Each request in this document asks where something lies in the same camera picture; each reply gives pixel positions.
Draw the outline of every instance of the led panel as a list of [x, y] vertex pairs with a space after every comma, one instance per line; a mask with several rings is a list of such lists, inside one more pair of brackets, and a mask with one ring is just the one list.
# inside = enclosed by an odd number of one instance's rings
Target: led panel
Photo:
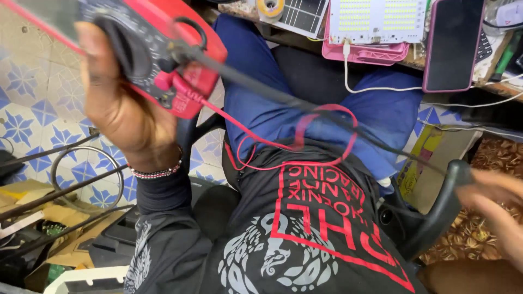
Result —
[[427, 0], [331, 0], [330, 43], [420, 43]]

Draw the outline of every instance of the hand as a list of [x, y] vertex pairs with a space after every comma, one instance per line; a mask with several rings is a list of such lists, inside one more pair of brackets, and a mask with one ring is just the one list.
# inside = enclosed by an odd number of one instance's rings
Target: hand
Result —
[[482, 213], [498, 238], [496, 247], [523, 273], [523, 227], [496, 202], [523, 207], [523, 181], [510, 175], [473, 170], [476, 183], [457, 189], [461, 203]]
[[85, 114], [143, 173], [174, 167], [180, 152], [173, 115], [131, 90], [121, 79], [118, 61], [104, 32], [89, 22], [77, 22], [86, 92]]

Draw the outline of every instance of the brown rug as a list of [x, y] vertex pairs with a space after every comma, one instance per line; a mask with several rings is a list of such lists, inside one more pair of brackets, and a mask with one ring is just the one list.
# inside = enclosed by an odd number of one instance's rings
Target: brown rug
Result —
[[[498, 171], [523, 178], [523, 143], [499, 138], [483, 138], [471, 166]], [[521, 212], [503, 206], [520, 224]], [[463, 209], [450, 230], [426, 253], [420, 256], [425, 264], [457, 259], [500, 259], [496, 236], [488, 229], [485, 219], [473, 210]]]

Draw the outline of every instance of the wrist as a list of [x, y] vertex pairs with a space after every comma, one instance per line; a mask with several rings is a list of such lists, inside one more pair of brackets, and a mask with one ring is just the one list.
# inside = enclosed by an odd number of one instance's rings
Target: wrist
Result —
[[181, 159], [181, 151], [176, 143], [156, 149], [137, 152], [124, 152], [129, 165], [141, 173], [155, 173], [173, 168]]

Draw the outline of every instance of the red multimeter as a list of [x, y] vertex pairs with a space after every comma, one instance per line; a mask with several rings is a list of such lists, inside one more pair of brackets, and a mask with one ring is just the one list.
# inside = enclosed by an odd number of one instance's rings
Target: red multimeter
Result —
[[[121, 72], [145, 98], [181, 118], [196, 115], [201, 104], [172, 87], [177, 71], [163, 70], [172, 40], [201, 46], [204, 53], [224, 62], [227, 50], [212, 28], [181, 0], [0, 0], [78, 53], [73, 23], [98, 25], [111, 40]], [[218, 74], [197, 62], [184, 64], [179, 74], [208, 98]]]

